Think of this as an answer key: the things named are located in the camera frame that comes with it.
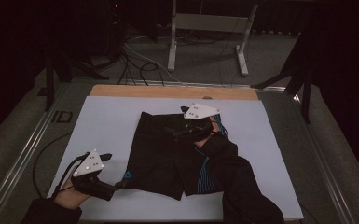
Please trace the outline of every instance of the hand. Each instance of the hand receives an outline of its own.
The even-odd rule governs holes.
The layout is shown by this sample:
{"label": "hand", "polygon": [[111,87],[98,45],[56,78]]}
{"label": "hand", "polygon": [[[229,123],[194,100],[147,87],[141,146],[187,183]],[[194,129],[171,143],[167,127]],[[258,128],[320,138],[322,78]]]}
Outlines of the hand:
{"label": "hand", "polygon": [[65,183],[63,184],[61,191],[54,199],[54,202],[56,204],[64,208],[73,210],[77,209],[83,202],[85,202],[89,197],[91,197],[90,195],[81,193],[74,188],[74,185],[71,181],[71,177],[75,169],[73,169],[68,179],[66,179]]}
{"label": "hand", "polygon": [[[216,120],[214,119],[214,117],[209,117],[209,118],[211,119],[212,126],[214,127],[213,132],[219,132],[220,131],[219,125],[216,123]],[[194,144],[196,144],[196,146],[198,146],[198,147],[202,147],[212,135],[213,135],[213,133],[211,133],[205,139],[203,139],[199,142],[195,142]]]}

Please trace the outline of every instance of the dark background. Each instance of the dark background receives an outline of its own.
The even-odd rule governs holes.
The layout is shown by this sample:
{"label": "dark background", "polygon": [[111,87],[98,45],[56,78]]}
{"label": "dark background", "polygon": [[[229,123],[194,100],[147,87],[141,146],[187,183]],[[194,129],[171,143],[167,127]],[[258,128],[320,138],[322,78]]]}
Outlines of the dark background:
{"label": "dark background", "polygon": [[[107,3],[119,2],[120,8]],[[122,19],[119,35],[125,26],[156,39],[156,24],[171,20],[171,1],[1,1],[0,2],[0,123],[34,85],[35,76],[45,68],[46,37],[56,49],[78,61],[90,63],[91,54],[105,49],[90,43],[110,36],[116,45],[108,50],[115,56],[120,37],[106,29],[103,12],[118,13]],[[240,16],[249,6],[213,7],[204,14]],[[199,12],[200,1],[178,1],[178,11]],[[317,85],[326,104],[345,134],[359,160],[359,1],[273,1],[259,7],[253,28],[263,32],[301,35],[283,70],[310,64],[312,83]],[[71,75],[60,57],[55,58],[59,77],[69,81]]]}

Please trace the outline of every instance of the white motion capture marker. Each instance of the white motion capture marker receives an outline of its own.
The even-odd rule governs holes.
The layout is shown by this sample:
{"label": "white motion capture marker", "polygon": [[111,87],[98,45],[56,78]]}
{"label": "white motion capture marker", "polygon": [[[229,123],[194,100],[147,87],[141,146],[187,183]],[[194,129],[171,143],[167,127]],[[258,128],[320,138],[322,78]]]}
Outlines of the white motion capture marker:
{"label": "white motion capture marker", "polygon": [[208,105],[194,104],[185,113],[185,119],[204,119],[216,114],[220,114],[220,109]]}
{"label": "white motion capture marker", "polygon": [[90,174],[96,171],[100,171],[104,168],[103,161],[101,160],[100,155],[97,152],[97,149],[94,149],[85,160],[77,167],[74,172],[74,177],[80,175]]}

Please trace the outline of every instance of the white board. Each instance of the white board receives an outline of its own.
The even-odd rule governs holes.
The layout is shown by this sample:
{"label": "white board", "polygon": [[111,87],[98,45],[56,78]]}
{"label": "white board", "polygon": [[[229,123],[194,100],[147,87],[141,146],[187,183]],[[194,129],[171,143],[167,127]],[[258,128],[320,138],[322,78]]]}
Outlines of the white board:
{"label": "white board", "polygon": [[[99,174],[101,181],[115,184],[127,167],[133,134],[141,112],[149,114],[181,113],[180,106],[194,103],[221,110],[222,123],[229,139],[238,145],[239,155],[247,159],[255,172],[262,193],[275,202],[285,219],[302,219],[281,151],[261,101],[201,100],[89,96],[80,112],[68,147],[50,189],[69,163],[87,151],[112,153]],[[202,221],[222,220],[222,193],[193,195],[176,201],[170,197],[136,189],[115,192],[112,200],[91,198],[84,202],[83,220],[99,221]]]}

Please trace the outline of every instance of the cable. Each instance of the cable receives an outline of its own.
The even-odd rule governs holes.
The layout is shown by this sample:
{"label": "cable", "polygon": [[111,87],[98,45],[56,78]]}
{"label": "cable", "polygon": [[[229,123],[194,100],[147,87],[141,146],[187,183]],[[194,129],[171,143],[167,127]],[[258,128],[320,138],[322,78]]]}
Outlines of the cable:
{"label": "cable", "polygon": [[225,88],[226,86],[223,85],[222,70],[220,69],[220,57],[222,56],[223,52],[224,52],[225,49],[227,48],[228,42],[231,40],[232,35],[234,34],[235,28],[237,27],[239,20],[240,20],[240,18],[237,18],[237,21],[236,21],[235,24],[234,24],[234,27],[233,27],[233,29],[232,29],[232,31],[231,31],[231,33],[230,33],[230,36],[229,36],[228,41],[226,42],[226,45],[223,47],[222,51],[217,55],[217,66],[218,66],[218,68],[219,68],[220,85],[221,85],[222,87],[224,87],[224,88]]}
{"label": "cable", "polygon": [[[191,39],[187,39],[190,35],[194,35],[197,38],[197,40],[193,41]],[[201,45],[214,44],[218,41],[225,40],[225,39],[229,38],[230,36],[231,36],[231,34],[225,35],[224,37],[221,37],[221,38],[212,38],[212,37],[204,35],[200,31],[190,30],[190,32],[188,34],[186,34],[185,36],[176,37],[176,39],[182,40],[187,43],[185,43],[185,44],[177,43],[176,45],[177,46],[186,46],[186,45],[198,45],[198,44],[201,44]],[[213,41],[203,42],[203,41],[201,41],[202,37],[207,38],[207,39],[212,39]]]}
{"label": "cable", "polygon": [[146,82],[146,80],[145,80],[145,78],[144,78],[144,75],[143,75],[143,73],[142,73],[142,71],[144,70],[144,68],[138,67],[138,65],[136,65],[132,60],[130,60],[130,56],[128,56],[128,55],[127,55],[127,52],[125,52],[124,50],[123,50],[123,52],[122,52],[122,55],[123,55],[123,57],[126,58],[126,60],[127,60],[127,61],[126,61],[126,67],[125,67],[125,70],[124,70],[124,72],[127,71],[127,73],[125,74],[125,75],[126,75],[126,83],[125,83],[125,84],[127,84],[127,80],[128,80],[128,79],[127,79],[127,74],[130,74],[133,84],[136,85],[135,80],[134,80],[133,77],[132,77],[131,70],[130,70],[130,68],[128,67],[128,64],[131,63],[132,65],[134,65],[136,68],[139,69],[141,79],[144,81],[144,83],[146,84],[146,86],[148,86],[148,84],[147,84],[147,82]]}
{"label": "cable", "polygon": [[65,189],[60,189],[60,192],[62,192],[62,191],[65,191],[65,190],[68,190],[68,189],[71,189],[71,188],[73,188],[74,186],[72,185],[71,187],[68,187],[68,188],[65,188]]}
{"label": "cable", "polygon": [[300,203],[300,206],[307,211],[308,214],[310,214],[310,216],[312,217],[312,219],[315,221],[316,224],[319,224],[318,220],[316,219],[316,217],[303,205]]}
{"label": "cable", "polygon": [[53,194],[51,195],[51,198],[54,199],[57,194],[60,192],[60,187],[63,183],[63,181],[65,180],[66,178],[66,175],[69,173],[69,171],[71,170],[72,166],[77,162],[77,161],[83,161],[87,158],[87,156],[89,155],[89,153],[83,155],[83,156],[79,156],[77,157],[76,159],[74,159],[69,165],[68,167],[66,167],[66,170],[65,172],[63,172],[63,175],[61,177],[61,180],[60,180],[60,183],[58,183],[58,185],[55,187],[55,190],[53,192]]}
{"label": "cable", "polygon": [[164,69],[164,71],[168,74],[168,76],[169,76],[170,78],[172,78],[173,80],[175,80],[175,81],[181,83],[182,85],[184,85],[184,83],[183,83],[182,81],[178,80],[176,77],[173,77],[173,76],[171,75],[171,73],[170,73],[164,66],[162,66],[161,64],[156,63],[155,61],[153,61],[153,60],[151,60],[151,59],[149,59],[149,58],[146,58],[145,56],[143,56],[143,55],[141,55],[141,54],[139,54],[139,53],[133,51],[126,43],[124,43],[124,46],[125,46],[127,49],[129,49],[132,53],[134,53],[134,54],[136,54],[136,55],[138,55],[138,56],[140,56],[140,57],[142,57],[142,58],[144,58],[144,59],[150,61],[151,63],[157,64],[157,65],[160,66],[162,69]]}
{"label": "cable", "polygon": [[247,41],[247,44],[246,44],[246,49],[244,50],[244,51],[246,51],[245,63],[244,63],[243,65],[241,65],[240,72],[238,72],[238,73],[236,73],[234,76],[232,76],[231,82],[230,82],[230,87],[231,87],[231,88],[232,88],[232,86],[233,86],[235,77],[237,77],[237,76],[240,75],[241,70],[243,69],[243,67],[247,64],[247,62],[249,62],[249,56],[248,56],[248,54],[249,54],[249,46],[250,46],[251,39],[252,39],[252,33],[253,33],[253,32],[251,32],[251,33],[249,34],[248,41]]}
{"label": "cable", "polygon": [[[125,51],[122,50],[122,51],[121,51],[121,54],[122,54],[123,56],[125,56]],[[123,70],[123,72],[121,73],[120,78],[118,79],[118,82],[117,82],[118,85],[120,84],[121,79],[124,77],[124,75],[127,75],[126,71],[127,71],[128,67],[129,67],[129,61],[127,60],[127,61],[125,62],[124,70]]]}
{"label": "cable", "polygon": [[[159,68],[158,68],[158,66],[157,66],[155,63],[151,63],[151,62],[149,62],[149,61],[147,61],[147,60],[144,60],[144,59],[134,58],[134,57],[132,57],[132,56],[128,56],[127,54],[126,54],[125,57],[127,57],[128,60],[129,60],[129,58],[133,58],[133,59],[135,59],[135,60],[147,62],[146,64],[142,65],[141,67],[138,67],[132,60],[129,60],[136,68],[139,69],[140,76],[141,76],[141,78],[143,79],[143,81],[144,81],[144,83],[146,84],[146,86],[148,86],[148,84],[147,84],[147,82],[146,82],[146,80],[145,80],[145,78],[144,78],[143,72],[144,72],[144,71],[151,72],[151,71],[156,71],[156,70],[159,72],[159,77],[160,77],[160,79],[161,79],[162,86],[164,86],[164,80],[163,80],[163,78],[162,78],[161,72],[159,71]],[[154,68],[152,68],[152,69],[145,69],[145,67],[148,66],[148,65],[153,65]]]}
{"label": "cable", "polygon": [[64,137],[66,137],[66,136],[68,136],[68,135],[70,135],[70,134],[72,134],[72,132],[66,133],[66,134],[64,134],[64,135],[62,135],[62,136],[60,136],[60,137],[54,139],[53,141],[49,142],[47,145],[45,145],[45,146],[40,150],[40,152],[39,152],[39,153],[37,154],[37,156],[36,156],[36,159],[35,159],[35,161],[34,161],[33,171],[32,171],[32,180],[33,180],[33,184],[34,184],[34,188],[35,188],[35,190],[36,190],[36,193],[37,193],[37,195],[39,196],[39,198],[41,198],[41,199],[43,199],[44,197],[42,196],[42,193],[40,192],[39,187],[38,187],[37,184],[36,184],[36,178],[35,178],[36,165],[37,165],[37,163],[38,163],[38,161],[39,161],[41,155],[43,154],[43,152],[46,151],[46,149],[48,149],[48,147],[50,147],[53,143],[55,143],[55,142],[57,142],[57,141],[63,139]]}

